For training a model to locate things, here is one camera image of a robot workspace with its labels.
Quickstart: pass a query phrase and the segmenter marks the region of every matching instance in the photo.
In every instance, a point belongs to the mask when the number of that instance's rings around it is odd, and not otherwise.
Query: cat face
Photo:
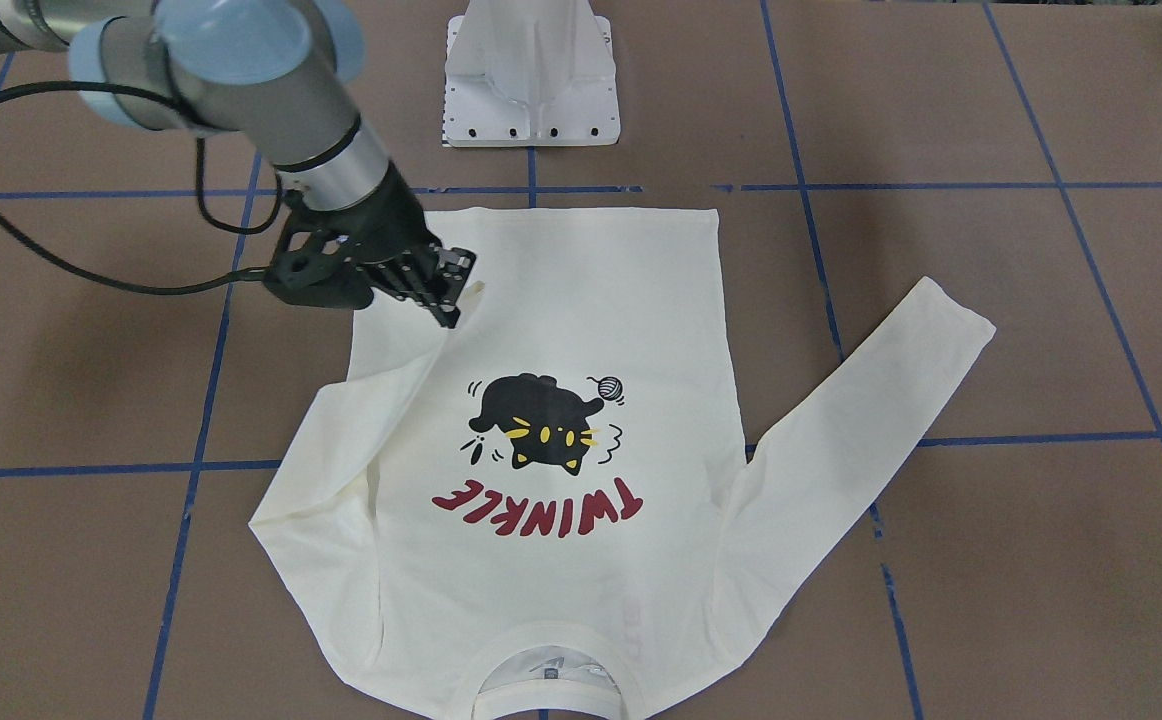
[[[505,433],[514,447],[512,468],[540,462],[576,475],[586,452],[598,445],[594,438],[598,431],[590,429],[589,418],[601,409],[603,398],[581,401],[548,375],[523,373],[489,383],[469,427],[481,433],[495,425]]]

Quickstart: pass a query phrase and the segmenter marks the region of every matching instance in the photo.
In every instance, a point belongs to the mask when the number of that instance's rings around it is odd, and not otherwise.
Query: white mounting plate
[[[449,53],[465,15],[449,20]],[[612,55],[612,23],[598,17],[600,35]],[[447,78],[443,94],[443,143],[450,147],[524,147],[612,145],[621,136],[617,82],[607,78],[574,82],[545,105],[541,123],[532,127],[525,102],[500,95],[483,78]]]

